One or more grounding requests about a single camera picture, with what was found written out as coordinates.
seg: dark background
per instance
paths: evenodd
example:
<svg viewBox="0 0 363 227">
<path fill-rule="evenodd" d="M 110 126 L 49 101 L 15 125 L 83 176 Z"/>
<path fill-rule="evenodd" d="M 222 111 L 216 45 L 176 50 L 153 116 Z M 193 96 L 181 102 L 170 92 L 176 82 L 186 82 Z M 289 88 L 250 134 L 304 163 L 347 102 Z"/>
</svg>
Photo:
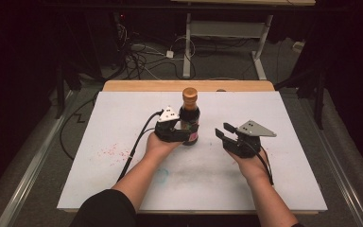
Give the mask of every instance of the dark background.
<svg viewBox="0 0 363 227">
<path fill-rule="evenodd" d="M 363 1 L 317 4 L 355 5 L 343 17 L 329 15 L 316 23 L 313 17 L 300 13 L 275 16 L 268 38 L 271 42 L 285 37 L 301 41 L 311 32 L 312 39 L 308 40 L 293 77 L 315 61 L 327 60 L 326 88 L 363 155 Z M 183 14 L 146 12 L 125 16 L 131 30 L 163 43 L 172 42 L 184 30 Z M 72 12 L 64 20 L 61 14 L 40 9 L 34 1 L 0 0 L 0 177 L 49 109 L 48 96 L 56 86 L 59 62 L 73 89 L 79 87 L 78 72 L 100 79 L 99 67 L 118 58 L 113 54 L 117 53 L 116 37 L 109 13 Z M 316 83 L 310 76 L 295 85 L 313 89 Z"/>
</svg>

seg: bottle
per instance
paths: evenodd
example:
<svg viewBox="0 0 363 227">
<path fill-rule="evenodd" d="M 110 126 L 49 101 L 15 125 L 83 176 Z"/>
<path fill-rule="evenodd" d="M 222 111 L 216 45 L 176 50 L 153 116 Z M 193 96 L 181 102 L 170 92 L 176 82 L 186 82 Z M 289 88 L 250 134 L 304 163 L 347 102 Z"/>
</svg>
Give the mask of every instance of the bottle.
<svg viewBox="0 0 363 227">
<path fill-rule="evenodd" d="M 199 139 L 199 107 L 197 106 L 198 92 L 195 88 L 188 87 L 182 91 L 183 105 L 179 111 L 181 129 L 190 130 L 190 138 L 183 144 L 191 146 Z"/>
</svg>

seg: gray carpet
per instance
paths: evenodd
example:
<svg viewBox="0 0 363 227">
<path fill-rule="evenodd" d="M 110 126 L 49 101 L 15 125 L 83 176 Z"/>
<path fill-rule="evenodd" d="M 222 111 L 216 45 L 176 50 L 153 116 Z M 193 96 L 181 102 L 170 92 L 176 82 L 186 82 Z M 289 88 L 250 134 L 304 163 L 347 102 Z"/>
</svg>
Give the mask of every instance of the gray carpet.
<svg viewBox="0 0 363 227">
<path fill-rule="evenodd" d="M 196 67 L 195 79 L 231 78 L 231 79 L 256 79 L 256 74 L 251 63 L 251 56 L 247 50 L 255 48 L 255 41 L 249 41 L 243 46 L 217 50 L 210 57 L 200 57 L 210 54 L 214 49 L 201 49 L 193 59 Z M 294 63 L 299 54 L 291 51 L 292 41 L 286 40 L 279 44 L 266 44 L 262 62 L 268 79 L 275 83 L 288 78 Z M 151 47 L 160 51 L 166 51 L 156 44 Z M 147 55 L 150 61 L 155 61 L 159 57 Z M 174 62 L 178 68 L 178 76 L 182 74 L 182 63 Z M 104 67 L 105 74 L 112 72 L 108 67 Z M 141 79 L 177 79 L 172 64 L 159 65 L 142 73 Z M 117 79 L 124 79 L 126 73 Z M 100 85 L 84 80 L 83 88 L 77 93 L 76 101 L 68 106 L 69 113 L 93 97 L 99 91 Z M 321 192 L 326 200 L 328 211 L 315 216 L 298 215 L 298 219 L 305 226 L 359 226 L 353 211 L 348 206 L 341 185 L 332 171 L 330 162 L 327 159 L 324 143 L 320 139 L 320 131 L 314 127 L 311 115 L 308 115 L 308 107 L 311 108 L 312 100 L 297 99 L 294 89 L 284 89 L 281 91 L 285 107 L 298 134 L 308 161 L 314 171 L 315 177 L 320 184 Z M 63 130 L 63 144 L 68 152 L 74 156 L 78 150 L 79 143 L 88 123 L 89 115 L 93 109 L 93 104 L 89 103 L 78 114 L 72 117 Z M 12 193 L 21 180 L 28 167 L 29 162 L 35 154 L 35 150 L 43 142 L 46 132 L 55 122 L 56 107 L 53 106 L 46 117 L 25 142 L 23 148 L 11 163 L 4 177 L 0 181 L 0 216 L 8 204 Z M 321 132 L 330 147 L 336 152 L 336 156 L 341 162 L 342 169 L 346 177 L 350 180 L 357 198 L 363 204 L 363 160 L 353 141 L 351 140 L 344 125 L 335 112 L 333 101 L 328 94 L 325 94 L 323 112 L 324 130 Z M 62 151 L 58 136 L 55 137 L 49 154 L 43 164 L 37 181 L 33 184 L 25 203 L 23 204 L 14 226 L 68 226 L 74 214 L 65 213 L 56 209 L 61 190 L 66 181 L 67 174 L 71 168 L 72 161 L 66 157 Z M 247 217 L 155 217 L 154 222 L 139 221 L 139 226 L 247 226 Z"/>
</svg>

